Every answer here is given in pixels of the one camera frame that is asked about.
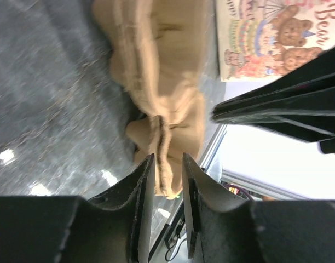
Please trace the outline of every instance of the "book cover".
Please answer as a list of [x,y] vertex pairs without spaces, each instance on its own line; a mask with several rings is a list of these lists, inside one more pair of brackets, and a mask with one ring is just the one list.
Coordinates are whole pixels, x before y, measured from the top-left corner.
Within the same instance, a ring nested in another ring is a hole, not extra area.
[[335,46],[335,0],[217,0],[222,81],[276,80]]

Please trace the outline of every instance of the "cable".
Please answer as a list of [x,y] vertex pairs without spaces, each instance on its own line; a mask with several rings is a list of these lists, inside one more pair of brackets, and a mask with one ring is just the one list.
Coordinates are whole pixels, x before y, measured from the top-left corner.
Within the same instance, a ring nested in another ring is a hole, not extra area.
[[171,262],[172,260],[175,259],[175,257],[177,256],[178,252],[180,251],[182,243],[184,241],[186,241],[186,240],[187,240],[187,237],[180,242],[180,244],[178,245],[178,248],[177,248],[177,251],[176,251],[175,255],[168,259],[168,253],[177,245],[178,240],[176,240],[175,244],[173,244],[173,246],[171,248],[169,248],[169,250],[165,253],[165,261],[166,262]]
[[223,187],[225,188],[235,188],[235,189],[238,189],[239,191],[241,191],[243,194],[246,195],[246,197],[250,200],[250,201],[254,201],[254,199],[251,197],[251,195],[246,191],[244,190],[242,187],[239,187],[237,185],[231,185],[231,184],[226,184],[224,185]]

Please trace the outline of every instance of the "black cable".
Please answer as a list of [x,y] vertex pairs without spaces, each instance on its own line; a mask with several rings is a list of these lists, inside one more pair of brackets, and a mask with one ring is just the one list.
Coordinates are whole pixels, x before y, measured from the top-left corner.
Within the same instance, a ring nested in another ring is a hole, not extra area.
[[171,248],[169,248],[169,250],[165,253],[165,261],[166,262],[170,262],[170,261],[172,261],[172,260],[175,259],[175,257],[177,256],[178,252],[180,251],[182,243],[184,241],[186,241],[186,240],[187,240],[187,237],[180,242],[180,244],[179,244],[179,246],[177,248],[176,254],[174,256],[172,256],[171,258],[168,259],[168,253],[177,245],[178,240],[176,240],[175,244],[173,244],[173,246]]

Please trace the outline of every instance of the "white surface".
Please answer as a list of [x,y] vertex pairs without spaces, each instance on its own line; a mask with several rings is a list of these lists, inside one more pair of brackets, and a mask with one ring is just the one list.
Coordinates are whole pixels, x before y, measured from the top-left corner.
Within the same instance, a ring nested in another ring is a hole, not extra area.
[[[265,84],[227,83],[225,99]],[[335,199],[335,155],[323,155],[316,143],[241,125],[228,125],[224,139],[224,169],[309,198]]]
[[181,245],[180,250],[178,251],[178,254],[176,255],[176,257],[171,260],[171,263],[192,263],[191,259],[188,259],[188,248],[187,248],[187,240],[184,241],[182,243],[182,241],[187,238],[187,235],[184,234],[178,241],[176,244],[176,249],[174,250],[174,253],[172,254],[172,256],[175,255],[175,253],[177,252],[178,247]]

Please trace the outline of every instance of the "teddy bear illustration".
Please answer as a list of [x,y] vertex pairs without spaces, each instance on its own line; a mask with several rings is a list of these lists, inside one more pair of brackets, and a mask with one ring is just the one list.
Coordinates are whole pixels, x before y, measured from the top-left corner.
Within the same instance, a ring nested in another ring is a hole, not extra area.
[[299,20],[294,16],[299,12],[297,5],[289,5],[277,17],[271,20],[274,29],[278,30],[276,41],[282,45],[302,47],[306,37],[314,35],[309,30],[313,23],[310,20]]
[[227,49],[224,52],[224,62],[229,66],[243,67],[247,61],[242,53],[233,52]]
[[282,65],[275,67],[275,71],[280,75],[288,74],[303,66],[307,62],[314,60],[323,51],[319,47],[312,48],[290,48],[286,49],[281,43],[275,43],[275,48],[279,50],[273,55],[274,60],[281,61]]

